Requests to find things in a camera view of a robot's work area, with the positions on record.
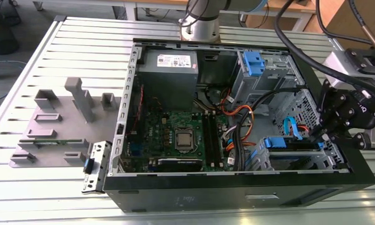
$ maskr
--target power supply label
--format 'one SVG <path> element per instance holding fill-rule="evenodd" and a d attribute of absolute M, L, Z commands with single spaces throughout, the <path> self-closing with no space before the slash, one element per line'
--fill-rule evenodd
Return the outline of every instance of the power supply label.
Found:
<path fill-rule="evenodd" d="M 190 55 L 159 55 L 157 67 L 182 67 L 191 68 Z"/>

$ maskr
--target slotted aluminum table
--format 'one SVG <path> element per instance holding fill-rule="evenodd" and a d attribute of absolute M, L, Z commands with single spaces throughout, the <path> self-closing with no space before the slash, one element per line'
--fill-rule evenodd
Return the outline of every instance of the slotted aluminum table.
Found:
<path fill-rule="evenodd" d="M 318 34 L 287 32 L 292 42 L 319 62 L 332 50 Z M 220 28 L 223 43 L 283 46 L 271 30 Z M 92 96 L 121 96 L 132 38 L 179 39 L 171 23 L 132 22 L 68 17 L 53 22 L 19 80 L 0 107 L 0 222 L 73 221 L 100 219 L 113 224 L 375 224 L 375 185 L 347 192 L 306 208 L 123 213 L 107 195 L 81 195 L 84 174 L 73 168 L 8 166 L 28 124 L 39 89 L 63 88 L 67 77 L 80 77 Z M 375 152 L 365 152 L 375 173 Z"/>

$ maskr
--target cpu socket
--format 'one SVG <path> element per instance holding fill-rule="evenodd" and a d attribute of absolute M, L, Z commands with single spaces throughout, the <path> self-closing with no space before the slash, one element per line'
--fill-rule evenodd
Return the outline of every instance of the cpu socket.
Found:
<path fill-rule="evenodd" d="M 175 149 L 186 154 L 195 149 L 194 129 L 190 127 L 179 127 L 175 129 Z"/>

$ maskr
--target table leg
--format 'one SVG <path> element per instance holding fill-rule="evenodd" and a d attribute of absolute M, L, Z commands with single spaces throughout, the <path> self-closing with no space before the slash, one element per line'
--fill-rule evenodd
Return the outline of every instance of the table leg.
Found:
<path fill-rule="evenodd" d="M 44 8 L 43 8 L 43 2 L 41 2 L 41 1 L 35 1 L 35 2 L 33 2 L 33 5 L 35 5 L 35 8 L 36 8 L 37 11 L 44 10 Z"/>
<path fill-rule="evenodd" d="M 127 12 L 125 12 L 125 8 L 121 6 L 113 6 L 112 7 L 112 11 L 113 11 L 113 16 L 116 20 L 127 20 Z"/>
<path fill-rule="evenodd" d="M 247 15 L 242 14 L 239 20 L 240 20 L 240 22 L 246 23 Z"/>
<path fill-rule="evenodd" d="M 125 10 L 127 10 L 128 20 L 136 21 L 137 20 L 136 3 L 135 2 L 125 2 L 124 6 L 125 6 Z"/>
<path fill-rule="evenodd" d="M 298 18 L 298 21 L 295 23 L 295 26 L 292 28 L 292 31 L 303 31 L 307 24 L 308 24 L 308 21 L 311 19 L 311 16 L 312 14 L 311 13 L 303 13 L 300 18 Z"/>
<path fill-rule="evenodd" d="M 144 11 L 145 11 L 145 16 L 151 16 L 151 14 L 149 14 L 149 8 L 145 8 Z"/>

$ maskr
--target small circuit board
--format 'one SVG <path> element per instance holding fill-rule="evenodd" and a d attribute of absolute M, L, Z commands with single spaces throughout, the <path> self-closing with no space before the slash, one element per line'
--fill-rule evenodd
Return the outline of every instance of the small circuit board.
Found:
<path fill-rule="evenodd" d="M 124 162 L 136 173 L 228 171 L 220 142 L 226 127 L 224 115 L 148 112 L 143 142 L 128 143 Z"/>

